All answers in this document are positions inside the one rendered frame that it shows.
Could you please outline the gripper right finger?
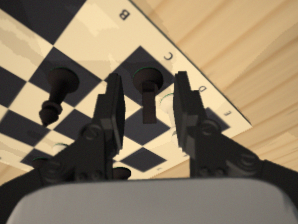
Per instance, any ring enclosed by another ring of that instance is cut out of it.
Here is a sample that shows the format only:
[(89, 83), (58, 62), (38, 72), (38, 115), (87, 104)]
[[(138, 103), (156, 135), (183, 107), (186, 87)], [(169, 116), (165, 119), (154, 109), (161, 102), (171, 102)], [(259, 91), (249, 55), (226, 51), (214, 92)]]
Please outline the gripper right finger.
[(219, 123), (207, 118), (200, 91), (191, 89), (187, 71), (175, 73), (173, 113), (178, 147), (189, 155), (189, 177), (245, 176), (269, 181), (279, 186), (298, 210), (298, 172), (261, 160), (222, 134)]

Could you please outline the white pawn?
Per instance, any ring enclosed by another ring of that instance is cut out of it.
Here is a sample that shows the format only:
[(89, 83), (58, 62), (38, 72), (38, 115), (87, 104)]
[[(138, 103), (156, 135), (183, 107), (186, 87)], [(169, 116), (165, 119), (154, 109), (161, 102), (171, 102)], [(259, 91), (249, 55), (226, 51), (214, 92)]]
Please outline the white pawn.
[(57, 143), (53, 146), (53, 152), (56, 154), (56, 153), (60, 152), (61, 150), (63, 150), (67, 146), (68, 145), (64, 144), (64, 143)]

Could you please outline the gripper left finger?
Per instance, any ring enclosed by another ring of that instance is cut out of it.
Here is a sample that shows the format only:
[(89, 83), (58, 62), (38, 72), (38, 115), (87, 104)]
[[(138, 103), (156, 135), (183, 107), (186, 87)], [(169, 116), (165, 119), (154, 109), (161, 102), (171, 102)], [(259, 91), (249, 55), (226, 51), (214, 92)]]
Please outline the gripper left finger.
[[(103, 106), (103, 107), (102, 107)], [(92, 122), (78, 139), (35, 168), (0, 185), (0, 224), (7, 224), (20, 200), (51, 184), (114, 180), (113, 158), (123, 150), (126, 105), (121, 75), (109, 74), (105, 94), (98, 94)]]

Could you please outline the chessboard with cream and black squares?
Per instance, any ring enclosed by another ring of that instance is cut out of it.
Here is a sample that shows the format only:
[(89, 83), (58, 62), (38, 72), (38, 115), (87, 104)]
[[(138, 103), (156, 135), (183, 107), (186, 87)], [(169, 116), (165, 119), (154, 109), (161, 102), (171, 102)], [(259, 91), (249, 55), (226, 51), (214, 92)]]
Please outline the chessboard with cream and black squares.
[[(63, 100), (59, 120), (43, 128), (39, 111), (55, 67), (74, 71), (80, 84)], [(144, 67), (158, 69), (164, 80), (155, 95), (155, 124), (143, 124), (142, 95), (133, 85)], [(77, 140), (112, 73), (121, 75), (126, 105), (123, 150), (113, 168), (148, 179), (189, 159), (171, 141), (169, 115), (160, 107), (178, 71), (187, 71), (222, 134), (231, 138), (252, 127), (132, 0), (0, 0), (0, 162), (29, 172), (35, 158), (55, 155), (55, 144)]]

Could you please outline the white chess piece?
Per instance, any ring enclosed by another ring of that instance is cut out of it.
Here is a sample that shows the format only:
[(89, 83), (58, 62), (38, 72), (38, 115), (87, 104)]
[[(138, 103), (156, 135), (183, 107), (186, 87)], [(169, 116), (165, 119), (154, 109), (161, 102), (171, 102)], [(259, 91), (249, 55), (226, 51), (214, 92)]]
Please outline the white chess piece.
[[(170, 93), (162, 98), (160, 102), (160, 107), (164, 113), (169, 115), (169, 119), (172, 126), (169, 130), (169, 133), (172, 136), (171, 141), (178, 147), (178, 140), (177, 140), (174, 113), (173, 113), (173, 93)], [(182, 150), (182, 148), (179, 148), (179, 147), (178, 149)]]

